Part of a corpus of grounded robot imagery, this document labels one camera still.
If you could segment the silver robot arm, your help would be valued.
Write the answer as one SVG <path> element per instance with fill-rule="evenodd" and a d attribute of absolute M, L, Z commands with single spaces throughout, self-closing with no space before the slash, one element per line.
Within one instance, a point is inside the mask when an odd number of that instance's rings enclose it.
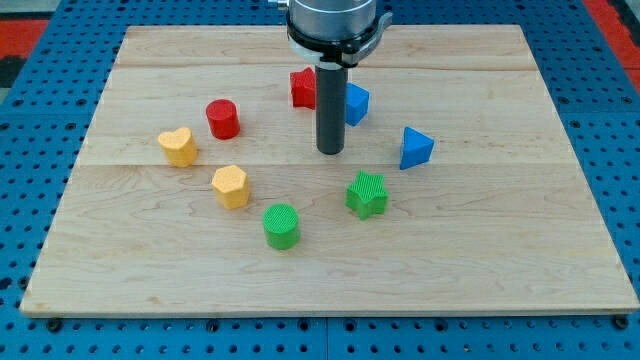
<path fill-rule="evenodd" d="M 371 55 L 392 24 L 376 0 L 267 0 L 285 13 L 289 46 L 325 70 L 350 69 Z"/>

